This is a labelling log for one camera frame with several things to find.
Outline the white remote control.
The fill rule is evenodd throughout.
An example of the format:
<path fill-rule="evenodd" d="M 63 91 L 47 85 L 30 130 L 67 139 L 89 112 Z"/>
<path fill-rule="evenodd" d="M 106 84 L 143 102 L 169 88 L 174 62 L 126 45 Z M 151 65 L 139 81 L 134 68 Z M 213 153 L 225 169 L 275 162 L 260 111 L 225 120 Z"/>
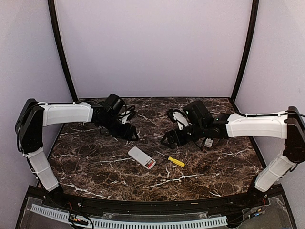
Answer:
<path fill-rule="evenodd" d="M 140 150 L 137 147 L 133 147 L 132 149 L 130 149 L 128 151 L 128 155 L 130 157 L 132 157 L 134 160 L 136 160 L 138 163 L 140 163 L 144 168 L 146 168 L 145 164 L 148 161 L 154 160 L 152 157 L 150 157 L 149 155 L 147 155 L 146 153 L 144 153 L 142 150 Z"/>

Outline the yellow handled screwdriver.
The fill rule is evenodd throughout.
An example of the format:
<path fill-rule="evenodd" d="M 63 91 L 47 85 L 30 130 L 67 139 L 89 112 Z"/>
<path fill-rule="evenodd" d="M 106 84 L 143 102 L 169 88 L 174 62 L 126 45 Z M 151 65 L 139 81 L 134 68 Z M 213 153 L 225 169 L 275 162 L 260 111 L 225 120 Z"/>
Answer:
<path fill-rule="evenodd" d="M 177 160 L 177 159 L 175 159 L 175 158 L 173 158 L 173 157 L 171 157 L 171 156 L 164 155 L 164 154 L 162 154 L 162 153 L 160 153 L 160 152 L 158 152 L 158 151 L 157 151 L 156 153 L 162 155 L 162 156 L 165 157 L 167 160 L 171 161 L 172 163 L 174 163 L 174 164 L 176 164 L 176 165 L 178 165 L 178 166 L 180 166 L 180 167 L 185 167 L 185 163 L 182 162 L 182 161 L 179 161 L 179 160 Z"/>

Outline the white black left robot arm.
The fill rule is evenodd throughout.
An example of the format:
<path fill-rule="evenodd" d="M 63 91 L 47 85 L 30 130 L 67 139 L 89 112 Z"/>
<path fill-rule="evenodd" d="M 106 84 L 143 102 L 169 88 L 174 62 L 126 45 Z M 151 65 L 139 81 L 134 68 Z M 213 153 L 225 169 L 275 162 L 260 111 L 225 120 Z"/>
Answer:
<path fill-rule="evenodd" d="M 105 128 L 114 138 L 127 141 L 139 139 L 136 127 L 127 122 L 135 113 L 125 101 L 110 94 L 105 101 L 87 100 L 79 103 L 43 103 L 28 99 L 15 124 L 17 149 L 26 157 L 35 177 L 50 192 L 48 199 L 57 208 L 67 204 L 67 197 L 59 189 L 59 182 L 43 150 L 43 128 L 66 123 L 93 123 Z"/>

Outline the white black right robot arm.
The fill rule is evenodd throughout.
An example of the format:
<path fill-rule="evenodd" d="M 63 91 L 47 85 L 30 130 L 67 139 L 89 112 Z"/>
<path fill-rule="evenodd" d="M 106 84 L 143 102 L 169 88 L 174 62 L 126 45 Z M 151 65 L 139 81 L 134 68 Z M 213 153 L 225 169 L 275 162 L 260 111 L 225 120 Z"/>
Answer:
<path fill-rule="evenodd" d="M 304 115 L 290 106 L 273 114 L 219 114 L 213 117 L 202 101 L 191 102 L 181 111 L 170 109 L 167 116 L 178 127 L 165 133 L 161 144 L 171 149 L 199 139 L 228 139 L 243 136 L 274 137 L 285 140 L 285 148 L 256 177 L 243 203 L 253 207 L 288 170 L 305 160 Z"/>

